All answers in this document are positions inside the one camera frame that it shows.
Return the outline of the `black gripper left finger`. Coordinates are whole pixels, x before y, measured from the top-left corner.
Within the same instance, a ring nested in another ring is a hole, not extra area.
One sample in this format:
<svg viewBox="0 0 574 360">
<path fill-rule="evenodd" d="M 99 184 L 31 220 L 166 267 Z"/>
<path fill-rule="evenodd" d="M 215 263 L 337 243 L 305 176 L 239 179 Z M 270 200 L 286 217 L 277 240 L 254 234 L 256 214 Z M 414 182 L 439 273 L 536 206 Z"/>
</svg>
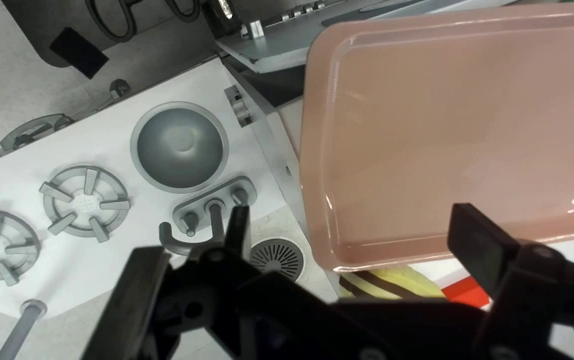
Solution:
<svg viewBox="0 0 574 360">
<path fill-rule="evenodd" d="M 160 360 L 153 314 L 168 273 L 160 247 L 134 248 L 82 352 L 82 360 Z"/>
</svg>

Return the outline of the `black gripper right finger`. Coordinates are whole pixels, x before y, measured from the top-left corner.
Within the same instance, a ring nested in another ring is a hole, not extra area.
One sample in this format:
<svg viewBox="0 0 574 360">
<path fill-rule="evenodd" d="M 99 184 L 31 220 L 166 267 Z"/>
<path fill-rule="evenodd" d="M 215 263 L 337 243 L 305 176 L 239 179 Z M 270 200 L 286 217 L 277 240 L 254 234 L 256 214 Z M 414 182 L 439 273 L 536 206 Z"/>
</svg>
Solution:
<svg viewBox="0 0 574 360">
<path fill-rule="evenodd" d="M 474 204 L 463 202 L 454 204 L 451 213 L 449 250 L 479 286 L 493 296 L 519 255 L 521 243 Z"/>
</svg>

